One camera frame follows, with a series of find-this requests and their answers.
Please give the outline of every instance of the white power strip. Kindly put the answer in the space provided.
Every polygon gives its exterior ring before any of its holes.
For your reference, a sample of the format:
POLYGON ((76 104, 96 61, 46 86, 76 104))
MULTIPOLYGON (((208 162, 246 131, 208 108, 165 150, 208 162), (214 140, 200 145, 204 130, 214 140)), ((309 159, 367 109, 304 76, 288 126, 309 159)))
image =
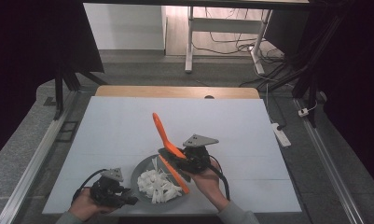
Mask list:
POLYGON ((271 127, 273 128, 274 133, 276 134, 276 138, 279 141, 280 145, 282 147, 289 147, 291 146, 291 142, 289 142, 288 138, 286 137, 283 130, 277 130, 277 127, 279 126, 278 123, 272 123, 271 127))

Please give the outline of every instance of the white plug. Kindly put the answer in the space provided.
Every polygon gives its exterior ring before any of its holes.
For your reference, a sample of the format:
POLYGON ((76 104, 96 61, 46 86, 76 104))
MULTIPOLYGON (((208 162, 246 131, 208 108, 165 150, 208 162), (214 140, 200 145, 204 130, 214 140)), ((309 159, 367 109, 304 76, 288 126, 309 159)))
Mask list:
POLYGON ((307 108, 301 109, 298 111, 298 114, 300 117, 305 117, 306 115, 309 114, 309 110, 307 108))

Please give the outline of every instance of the white food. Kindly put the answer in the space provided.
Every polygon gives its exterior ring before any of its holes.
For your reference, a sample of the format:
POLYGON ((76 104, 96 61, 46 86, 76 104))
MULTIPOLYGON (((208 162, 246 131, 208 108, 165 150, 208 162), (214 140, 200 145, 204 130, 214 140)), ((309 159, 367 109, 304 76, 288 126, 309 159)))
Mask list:
POLYGON ((152 159, 155 170, 143 172, 137 179, 140 191, 152 198, 152 203, 166 203, 170 199, 181 196, 181 188, 170 182, 162 170, 158 170, 157 158, 152 159))

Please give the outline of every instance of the orange tongs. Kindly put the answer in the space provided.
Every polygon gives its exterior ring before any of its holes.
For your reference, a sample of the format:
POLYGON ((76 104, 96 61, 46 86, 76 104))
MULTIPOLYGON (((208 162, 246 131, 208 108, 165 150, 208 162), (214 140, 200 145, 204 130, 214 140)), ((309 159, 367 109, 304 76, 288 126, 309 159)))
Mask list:
POLYGON ((170 151, 171 153, 173 153, 176 157, 178 158, 182 158, 182 159, 186 159, 187 157, 175 146, 173 145, 169 139, 167 139, 167 135, 166 135, 166 132, 164 132, 164 128, 163 128, 163 125, 161 124, 161 121, 159 119, 159 116, 156 114, 156 113, 153 113, 152 114, 152 117, 154 119, 154 122, 155 122, 155 126, 157 126, 157 129, 158 129, 158 132, 159 132, 159 135, 160 135, 160 138, 162 139, 163 141, 163 145, 164 147, 170 151))

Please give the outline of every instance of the plate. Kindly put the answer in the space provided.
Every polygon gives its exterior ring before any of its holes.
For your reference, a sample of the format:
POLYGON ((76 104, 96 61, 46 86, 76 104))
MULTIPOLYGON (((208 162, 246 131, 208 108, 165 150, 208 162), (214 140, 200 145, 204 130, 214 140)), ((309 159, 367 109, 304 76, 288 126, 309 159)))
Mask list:
MULTIPOLYGON (((143 161, 141 161, 137 166, 136 168, 134 168, 133 170, 133 173, 132 173, 132 178, 131 178, 131 188, 133 190, 133 193, 134 193, 134 196, 137 197, 141 202, 145 202, 145 203, 150 203, 152 205, 161 205, 161 204, 168 204, 168 203, 172 203, 173 201, 176 201, 177 199, 180 199, 182 198, 185 193, 181 190, 181 196, 177 196, 173 199, 170 199, 169 201, 167 201, 166 203, 152 203, 152 199, 151 198, 148 198, 146 197, 146 194, 144 192, 141 192, 139 189, 138 189, 138 184, 137 184, 137 179, 138 177, 145 171, 149 171, 149 170, 155 170, 154 168, 154 164, 152 163, 152 159, 155 159, 159 154, 156 154, 156 155, 152 155, 152 156, 149 156, 147 158, 145 158, 143 161)), ((174 183, 176 186, 178 186, 177 182, 175 181, 174 177, 172 175, 168 175, 168 179, 174 183)))

